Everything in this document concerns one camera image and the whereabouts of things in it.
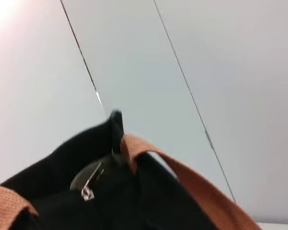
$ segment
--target bag strap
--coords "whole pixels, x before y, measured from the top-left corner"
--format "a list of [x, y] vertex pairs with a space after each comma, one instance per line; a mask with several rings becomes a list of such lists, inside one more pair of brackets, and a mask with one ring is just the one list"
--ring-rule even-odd
[[8, 230], [26, 208], [37, 215], [29, 201], [8, 188], [0, 187], [0, 230]]
[[158, 153], [175, 172], [181, 185], [219, 230], [261, 230], [248, 214], [200, 174], [166, 155], [147, 141], [136, 136], [124, 135], [120, 150], [127, 155], [134, 172], [138, 155], [148, 151]]

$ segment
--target black fabric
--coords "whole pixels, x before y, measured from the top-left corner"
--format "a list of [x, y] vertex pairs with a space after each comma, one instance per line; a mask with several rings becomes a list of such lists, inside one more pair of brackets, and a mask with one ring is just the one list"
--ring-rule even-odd
[[93, 184], [95, 199], [84, 201], [80, 191], [69, 191], [79, 170], [117, 148], [120, 126], [110, 119], [89, 129], [3, 183], [31, 201], [39, 213], [38, 218], [29, 218], [28, 213], [19, 217], [12, 229], [216, 230], [179, 182], [149, 154], [137, 159], [136, 175], [124, 165]]
[[124, 135], [123, 130], [123, 118], [121, 112], [114, 111], [110, 117], [111, 128], [112, 128], [112, 147], [115, 153], [120, 152], [120, 141]]

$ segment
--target ceiling seam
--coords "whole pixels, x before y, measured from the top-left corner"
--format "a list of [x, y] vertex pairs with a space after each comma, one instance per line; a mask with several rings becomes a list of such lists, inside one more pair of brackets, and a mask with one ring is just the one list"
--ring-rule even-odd
[[87, 70], [87, 72], [88, 72], [88, 75], [90, 76], [90, 79], [91, 79], [91, 82], [92, 82], [92, 84], [93, 84], [93, 86], [94, 86], [94, 89], [95, 89], [95, 91], [97, 92], [96, 86], [95, 86], [95, 84], [94, 84], [94, 81], [93, 81], [93, 78], [92, 78], [92, 75], [91, 75], [91, 72], [90, 72], [90, 70], [89, 70], [89, 68], [88, 68], [88, 66], [87, 66], [87, 64], [86, 64], [85, 58], [84, 58], [84, 56], [83, 56], [83, 53], [82, 53], [82, 50], [81, 50], [81, 48], [80, 48], [80, 45], [79, 45], [78, 39], [77, 39], [77, 37], [76, 37], [76, 34], [75, 34], [75, 32], [73, 31], [72, 24], [71, 24], [71, 21], [69, 20], [69, 17], [68, 17], [68, 15], [67, 15], [65, 6], [64, 6], [64, 4], [63, 4], [63, 1], [60, 0], [60, 2], [61, 2], [61, 5], [62, 5], [62, 7], [63, 7], [63, 9], [64, 9], [64, 13], [65, 13], [65, 16], [66, 16], [66, 18], [67, 18], [69, 27], [70, 27], [70, 29], [72, 30], [73, 37], [74, 37], [74, 39], [76, 40], [78, 49], [79, 49], [79, 51], [80, 51], [80, 54], [81, 54], [81, 57], [82, 57], [83, 62], [84, 62], [84, 64], [85, 64], [85, 67], [86, 67], [86, 70]]
[[172, 40], [171, 40], [170, 37], [169, 37], [167, 28], [166, 28], [165, 23], [164, 23], [164, 21], [163, 21], [163, 18], [162, 18], [162, 16], [161, 16], [161, 12], [160, 12], [160, 10], [159, 10], [159, 8], [158, 8], [158, 5], [157, 5], [157, 3], [156, 3], [156, 0], [153, 0], [153, 3], [154, 3], [154, 6], [155, 6], [155, 8], [156, 8], [156, 11], [157, 11], [157, 13], [158, 13], [158, 16], [159, 16], [159, 18], [160, 18], [160, 21], [161, 21], [161, 23], [162, 23], [163, 29], [164, 29], [164, 31], [165, 31], [165, 33], [166, 33], [168, 42], [169, 42], [169, 44], [170, 44], [170, 46], [171, 46], [171, 49], [172, 49], [172, 51], [173, 51], [173, 53], [174, 53], [174, 56], [175, 56], [176, 62], [177, 62], [177, 64], [178, 64], [178, 67], [179, 67], [179, 69], [180, 69], [180, 72], [181, 72], [181, 74], [182, 74], [182, 76], [183, 76], [183, 79], [184, 79], [184, 81], [185, 81], [185, 83], [186, 83], [186, 85], [187, 85], [187, 88], [188, 88], [188, 90], [189, 90], [189, 93], [190, 93], [190, 95], [191, 95], [191, 97], [192, 97], [192, 101], [193, 101], [193, 103], [194, 103], [194, 105], [195, 105], [197, 114], [199, 115], [199, 118], [200, 118], [200, 120], [201, 120], [201, 122], [202, 122], [202, 125], [203, 125], [203, 127], [204, 127], [204, 131], [205, 131], [205, 134], [207, 135], [207, 138], [208, 138], [209, 144], [210, 144], [210, 146], [211, 146], [211, 149], [213, 150], [213, 152], [214, 152], [214, 154], [215, 154], [215, 157], [216, 157], [216, 160], [217, 160], [217, 162], [218, 162], [218, 164], [219, 164], [219, 166], [220, 166], [220, 168], [221, 168], [222, 174], [223, 174], [223, 176], [224, 176], [224, 178], [225, 178], [225, 181], [226, 181], [226, 184], [227, 184], [227, 186], [228, 186], [228, 188], [229, 188], [230, 194], [231, 194], [234, 202], [236, 203], [235, 196], [234, 196], [234, 194], [233, 194], [233, 192], [232, 192], [232, 190], [231, 190], [231, 187], [230, 187], [230, 185], [229, 185], [229, 182], [228, 182], [228, 180], [227, 180], [227, 177], [226, 177], [226, 175], [225, 175], [225, 172], [224, 172], [224, 170], [223, 170], [223, 167], [222, 167], [222, 165], [221, 165], [221, 162], [220, 162], [220, 160], [219, 160], [219, 157], [218, 157], [217, 154], [216, 154], [216, 150], [215, 150], [215, 148], [214, 148], [214, 146], [213, 146], [212, 140], [210, 139], [210, 136], [209, 136], [208, 131], [207, 131], [207, 129], [206, 129], [206, 126], [205, 126], [205, 124], [204, 124], [203, 118], [202, 118], [202, 116], [201, 116], [201, 114], [200, 114], [200, 111], [199, 111], [199, 109], [198, 109], [198, 106], [197, 106], [197, 104], [196, 104], [196, 102], [195, 102], [195, 99], [194, 99], [194, 97], [193, 97], [193, 94], [192, 94], [192, 92], [191, 92], [190, 86], [189, 86], [189, 84], [188, 84], [188, 81], [187, 81], [187, 79], [186, 79], [186, 77], [185, 77], [185, 74], [184, 74], [184, 72], [183, 72], [183, 69], [182, 69], [182, 67], [181, 67], [181, 64], [180, 64], [180, 61], [179, 61], [178, 56], [177, 56], [177, 54], [176, 54], [176, 50], [175, 50], [175, 48], [174, 48], [174, 46], [173, 46]]

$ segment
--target orange strap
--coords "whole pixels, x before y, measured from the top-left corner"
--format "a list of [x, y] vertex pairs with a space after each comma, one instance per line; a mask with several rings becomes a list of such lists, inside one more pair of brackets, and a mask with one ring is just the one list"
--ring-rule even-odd
[[223, 195], [201, 175], [163, 153], [145, 140], [124, 135], [120, 145], [131, 168], [136, 170], [135, 158], [145, 152], [158, 153], [175, 172], [181, 185], [189, 192], [219, 230], [261, 230], [239, 206]]
[[0, 230], [8, 230], [19, 213], [26, 208], [37, 215], [29, 201], [10, 189], [0, 187]]

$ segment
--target white wall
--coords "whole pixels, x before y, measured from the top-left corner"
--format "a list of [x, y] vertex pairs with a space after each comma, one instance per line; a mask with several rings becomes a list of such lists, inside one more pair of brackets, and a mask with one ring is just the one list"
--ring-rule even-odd
[[288, 224], [266, 224], [258, 223], [262, 230], [288, 230]]
[[106, 112], [230, 196], [153, 2], [63, 2]]
[[0, 1], [0, 182], [103, 121], [60, 1]]
[[288, 0], [156, 0], [236, 201], [288, 222]]

